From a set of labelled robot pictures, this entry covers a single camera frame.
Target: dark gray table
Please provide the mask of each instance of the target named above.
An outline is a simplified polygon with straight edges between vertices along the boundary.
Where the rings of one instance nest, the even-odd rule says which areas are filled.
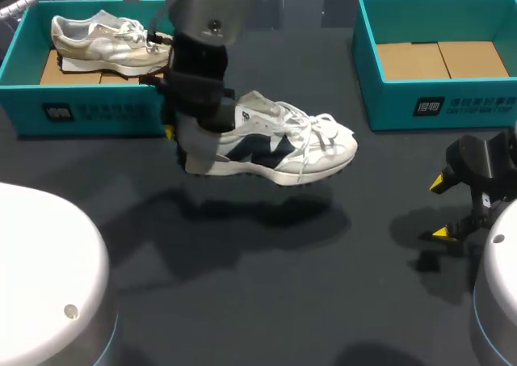
[[[350,38],[250,32],[231,50],[237,92],[355,130],[355,163],[312,187],[188,176],[162,139],[17,141],[0,119],[0,180],[71,200],[101,229],[124,366],[477,364],[476,245],[451,256],[418,239],[468,211],[464,187],[428,191],[460,133],[371,133]]]

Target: new balance sneaker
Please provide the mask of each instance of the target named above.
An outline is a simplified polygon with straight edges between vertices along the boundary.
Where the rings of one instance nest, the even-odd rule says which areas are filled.
[[[176,125],[187,173],[252,173],[280,186],[316,182],[342,170],[357,150],[353,134],[329,114],[308,116],[256,91],[238,101],[231,132],[209,132],[188,116]]]
[[[54,16],[52,40],[63,72],[110,70],[130,78],[158,72],[169,59],[170,46],[148,42],[140,22],[106,11],[84,20]]]

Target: shoe tongue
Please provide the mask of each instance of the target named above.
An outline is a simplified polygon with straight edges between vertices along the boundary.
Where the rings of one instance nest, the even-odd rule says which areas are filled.
[[[97,24],[108,25],[109,27],[119,28],[123,24],[123,20],[104,10],[100,10],[97,15],[92,18]]]
[[[88,27],[88,35],[90,35],[97,28],[97,26],[97,23],[90,24],[90,26]]]
[[[279,124],[285,109],[270,101],[257,91],[242,96],[235,107],[235,127],[244,125],[251,117],[259,116],[265,120]]]

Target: open shoebox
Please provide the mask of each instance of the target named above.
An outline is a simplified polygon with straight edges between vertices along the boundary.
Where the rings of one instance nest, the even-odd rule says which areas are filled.
[[[517,0],[359,0],[352,53],[373,130],[517,119]]]
[[[138,78],[63,74],[53,49],[55,15],[88,19],[100,10],[144,26],[165,0],[43,1],[23,14],[0,68],[0,105],[20,136],[161,136],[162,96]],[[167,18],[158,30],[173,33]]]

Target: white sneaker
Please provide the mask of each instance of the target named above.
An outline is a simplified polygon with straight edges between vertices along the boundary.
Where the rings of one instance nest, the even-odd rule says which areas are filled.
[[[141,23],[106,11],[86,20],[54,16],[52,40],[64,72],[111,70],[138,77],[159,71],[169,59],[170,46],[148,42]]]
[[[280,186],[316,182],[336,174],[355,156],[353,132],[329,114],[308,116],[253,91],[235,109],[235,129],[212,133],[180,116],[176,140],[195,175],[261,175]]]

